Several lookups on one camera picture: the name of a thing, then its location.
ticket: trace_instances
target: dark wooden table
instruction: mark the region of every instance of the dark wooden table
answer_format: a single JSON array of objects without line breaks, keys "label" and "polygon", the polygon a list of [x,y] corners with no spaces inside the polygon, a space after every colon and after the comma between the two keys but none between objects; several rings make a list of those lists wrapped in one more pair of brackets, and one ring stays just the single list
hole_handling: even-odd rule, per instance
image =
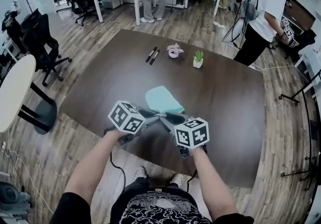
[{"label": "dark wooden table", "polygon": [[[184,53],[169,57],[178,43]],[[160,53],[150,66],[145,59],[154,46]],[[204,52],[200,69],[195,51]],[[145,33],[121,30],[78,78],[61,110],[93,133],[103,136],[108,114],[117,100],[147,107],[145,94],[163,85],[185,113],[208,121],[208,156],[222,179],[232,186],[252,187],[265,136],[263,76],[260,72],[213,52]],[[184,160],[161,124],[122,146],[145,160],[192,175],[192,158]]]}]

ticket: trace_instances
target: round table base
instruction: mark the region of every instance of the round table base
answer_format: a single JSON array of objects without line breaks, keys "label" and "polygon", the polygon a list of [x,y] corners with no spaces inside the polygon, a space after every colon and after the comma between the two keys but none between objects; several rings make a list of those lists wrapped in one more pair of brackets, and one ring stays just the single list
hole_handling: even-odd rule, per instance
[{"label": "round table base", "polygon": [[39,115],[39,117],[35,119],[49,127],[49,129],[46,131],[35,126],[36,132],[40,135],[44,135],[48,133],[55,124],[57,117],[56,102],[53,100],[52,104],[48,104],[43,100],[37,105],[35,112]]}]

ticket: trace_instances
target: black t-shirt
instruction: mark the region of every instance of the black t-shirt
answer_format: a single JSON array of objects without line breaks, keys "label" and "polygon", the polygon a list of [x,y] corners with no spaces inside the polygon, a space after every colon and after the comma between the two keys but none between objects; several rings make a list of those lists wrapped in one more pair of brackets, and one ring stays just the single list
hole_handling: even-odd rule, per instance
[{"label": "black t-shirt", "polygon": [[[79,195],[64,193],[50,224],[90,224],[90,206]],[[211,223],[190,194],[173,188],[136,189],[121,195],[111,209],[110,223]],[[241,214],[219,217],[214,224],[253,224]]]},{"label": "black t-shirt", "polygon": [[7,30],[7,33],[9,36],[11,34],[19,35],[21,32],[20,24],[16,20],[17,15],[18,15],[17,11],[10,12],[2,22],[2,31]]}]

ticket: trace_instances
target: green succulent plant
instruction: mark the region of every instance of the green succulent plant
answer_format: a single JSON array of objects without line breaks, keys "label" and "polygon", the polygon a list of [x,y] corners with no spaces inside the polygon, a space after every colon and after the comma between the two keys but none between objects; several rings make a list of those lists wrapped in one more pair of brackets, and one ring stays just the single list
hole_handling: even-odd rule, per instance
[{"label": "green succulent plant", "polygon": [[202,61],[203,57],[204,57],[203,52],[200,52],[200,51],[195,52],[195,56],[194,56],[195,61],[200,62]]}]

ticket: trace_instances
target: black sleeve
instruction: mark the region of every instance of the black sleeve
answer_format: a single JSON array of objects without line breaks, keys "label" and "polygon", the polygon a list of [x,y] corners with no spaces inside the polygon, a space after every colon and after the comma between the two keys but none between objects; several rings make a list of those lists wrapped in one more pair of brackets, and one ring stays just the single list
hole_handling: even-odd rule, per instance
[{"label": "black sleeve", "polygon": [[213,224],[253,224],[254,219],[252,217],[245,217],[241,214],[234,213],[229,215],[220,216]]},{"label": "black sleeve", "polygon": [[75,193],[63,193],[50,224],[91,224],[90,206]]},{"label": "black sleeve", "polygon": [[16,16],[18,16],[18,11],[11,12],[11,17],[15,18]]}]

